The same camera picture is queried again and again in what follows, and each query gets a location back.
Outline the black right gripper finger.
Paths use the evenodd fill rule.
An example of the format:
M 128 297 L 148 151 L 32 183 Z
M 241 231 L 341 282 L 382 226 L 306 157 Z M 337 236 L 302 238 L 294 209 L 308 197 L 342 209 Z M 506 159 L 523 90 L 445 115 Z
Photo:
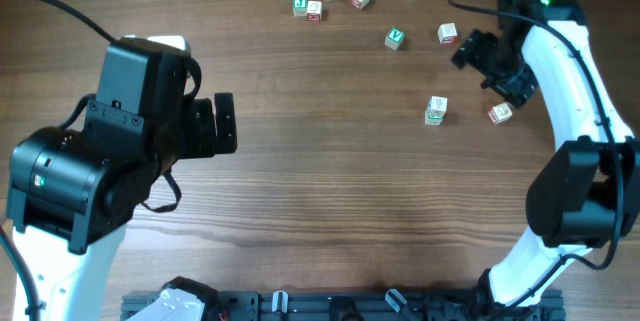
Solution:
M 451 57 L 451 62 L 462 69 L 470 65 L 475 69 L 490 69 L 498 38 L 490 32 L 474 29 Z
M 528 65 L 516 71 L 489 75 L 481 83 L 482 89 L 490 88 L 515 108 L 523 107 L 533 96 L 537 79 Z

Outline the plain white picture block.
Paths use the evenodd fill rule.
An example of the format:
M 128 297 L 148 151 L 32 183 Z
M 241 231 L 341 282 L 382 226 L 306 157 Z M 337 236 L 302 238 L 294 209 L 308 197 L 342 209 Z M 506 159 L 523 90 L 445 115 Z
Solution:
M 427 114 L 433 118 L 443 118 L 447 112 L 448 99 L 440 96 L 432 96 L 427 107 Z

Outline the green N letter block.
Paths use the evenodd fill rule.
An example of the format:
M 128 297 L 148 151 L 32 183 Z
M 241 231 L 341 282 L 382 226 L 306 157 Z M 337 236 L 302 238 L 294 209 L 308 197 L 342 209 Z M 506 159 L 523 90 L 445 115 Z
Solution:
M 428 108 L 425 111 L 424 123 L 426 125 L 440 125 L 443 122 L 444 114 L 438 110 L 432 110 Z

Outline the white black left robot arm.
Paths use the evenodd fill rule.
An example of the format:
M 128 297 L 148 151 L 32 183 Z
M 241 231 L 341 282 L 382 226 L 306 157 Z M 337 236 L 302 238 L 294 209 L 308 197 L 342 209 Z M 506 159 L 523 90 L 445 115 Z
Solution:
M 238 146 L 233 97 L 198 95 L 202 72 L 181 36 L 125 36 L 105 55 L 97 90 L 70 121 L 14 149 L 6 213 L 23 284 L 18 320 L 96 320 L 106 279 L 137 207 L 182 159 Z

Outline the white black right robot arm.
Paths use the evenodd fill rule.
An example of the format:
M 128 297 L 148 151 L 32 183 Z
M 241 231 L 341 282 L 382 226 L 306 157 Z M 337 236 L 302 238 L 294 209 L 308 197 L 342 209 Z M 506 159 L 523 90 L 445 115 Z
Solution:
M 526 195 L 527 229 L 466 301 L 472 320 L 526 318 L 568 266 L 613 258 L 639 213 L 639 142 L 611 102 L 577 0 L 497 0 L 497 33 L 472 32 L 453 55 L 514 107 L 540 92 L 555 152 Z

